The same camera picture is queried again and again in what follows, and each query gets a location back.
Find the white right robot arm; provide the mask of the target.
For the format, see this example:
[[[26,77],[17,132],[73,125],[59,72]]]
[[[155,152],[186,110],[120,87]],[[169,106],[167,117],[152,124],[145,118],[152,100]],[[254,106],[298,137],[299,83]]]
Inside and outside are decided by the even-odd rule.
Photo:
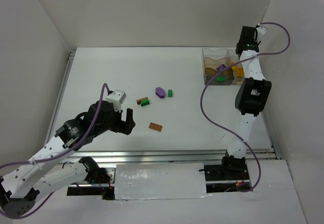
[[[265,79],[257,54],[259,43],[267,29],[244,26],[235,53],[242,62],[244,81],[235,98],[235,108],[239,112],[238,135],[222,158],[222,168],[228,171],[243,171],[246,164],[246,142],[254,121],[265,108],[272,83]]]

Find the purple lego plate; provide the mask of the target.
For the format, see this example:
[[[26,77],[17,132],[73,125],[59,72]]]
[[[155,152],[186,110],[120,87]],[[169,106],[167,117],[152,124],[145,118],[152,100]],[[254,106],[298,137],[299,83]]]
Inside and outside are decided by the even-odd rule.
[[[217,67],[217,70],[221,71],[221,70],[225,69],[226,67],[227,67],[226,65],[222,64],[222,65]]]

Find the green rounded lego brick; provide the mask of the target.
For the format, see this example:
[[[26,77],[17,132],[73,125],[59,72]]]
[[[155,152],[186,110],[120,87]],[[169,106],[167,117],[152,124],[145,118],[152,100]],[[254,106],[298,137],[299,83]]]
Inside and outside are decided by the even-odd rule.
[[[215,78],[215,81],[217,81],[217,82],[223,82],[223,81],[225,81],[225,80],[227,80],[227,78],[224,77],[224,76],[217,76],[217,77]]]

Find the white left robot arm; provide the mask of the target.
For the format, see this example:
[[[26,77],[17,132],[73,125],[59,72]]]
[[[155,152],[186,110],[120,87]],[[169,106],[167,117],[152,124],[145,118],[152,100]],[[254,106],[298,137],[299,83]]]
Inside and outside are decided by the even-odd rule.
[[[77,182],[110,184],[112,176],[89,156],[53,172],[52,169],[68,155],[89,144],[106,131],[129,135],[135,127],[133,110],[128,108],[126,119],[107,101],[92,104],[87,112],[66,121],[51,140],[27,164],[19,164],[11,173],[1,177],[1,214],[10,219],[29,216],[37,201],[56,190]]]

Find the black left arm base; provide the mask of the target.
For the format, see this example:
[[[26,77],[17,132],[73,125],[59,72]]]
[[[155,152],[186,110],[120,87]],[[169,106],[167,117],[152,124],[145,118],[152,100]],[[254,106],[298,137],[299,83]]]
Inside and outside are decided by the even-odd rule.
[[[102,200],[115,200],[116,168],[100,168],[89,178],[68,185],[67,196],[97,196]]]

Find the green curved lego brick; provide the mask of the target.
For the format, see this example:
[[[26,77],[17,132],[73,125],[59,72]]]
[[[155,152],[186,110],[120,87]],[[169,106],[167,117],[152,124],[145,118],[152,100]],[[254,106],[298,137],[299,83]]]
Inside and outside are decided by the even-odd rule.
[[[149,98],[145,97],[144,99],[141,100],[141,107],[144,107],[146,105],[149,105],[150,101],[149,101]]]

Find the yellow rectangular lego brick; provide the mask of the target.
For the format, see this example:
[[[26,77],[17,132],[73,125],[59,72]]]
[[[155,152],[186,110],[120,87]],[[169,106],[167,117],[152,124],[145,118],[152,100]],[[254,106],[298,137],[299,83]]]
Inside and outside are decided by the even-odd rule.
[[[233,74],[234,74],[235,77],[238,77],[237,73],[236,73],[237,68],[241,68],[240,65],[232,66],[232,71],[233,71]]]

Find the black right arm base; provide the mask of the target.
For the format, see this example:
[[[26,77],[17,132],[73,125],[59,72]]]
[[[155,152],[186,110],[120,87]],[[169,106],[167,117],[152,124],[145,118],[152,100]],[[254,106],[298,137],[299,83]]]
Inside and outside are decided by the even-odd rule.
[[[204,165],[198,170],[205,174],[207,182],[246,182],[250,179],[247,168],[243,171],[233,171],[223,169],[221,165]]]

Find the yellow butterfly lego brick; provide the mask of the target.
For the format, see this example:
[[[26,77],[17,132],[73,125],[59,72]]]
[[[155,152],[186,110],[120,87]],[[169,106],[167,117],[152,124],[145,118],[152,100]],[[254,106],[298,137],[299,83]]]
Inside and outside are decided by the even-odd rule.
[[[237,68],[236,73],[237,73],[238,77],[244,77],[245,76],[243,68]]]

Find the brown lego plate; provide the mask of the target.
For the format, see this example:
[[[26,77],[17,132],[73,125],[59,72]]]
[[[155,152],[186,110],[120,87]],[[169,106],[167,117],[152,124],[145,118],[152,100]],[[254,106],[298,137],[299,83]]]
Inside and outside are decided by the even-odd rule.
[[[137,105],[140,105],[142,101],[144,100],[147,100],[148,97],[144,97],[144,98],[141,98],[141,99],[138,99],[136,102],[137,102]]]

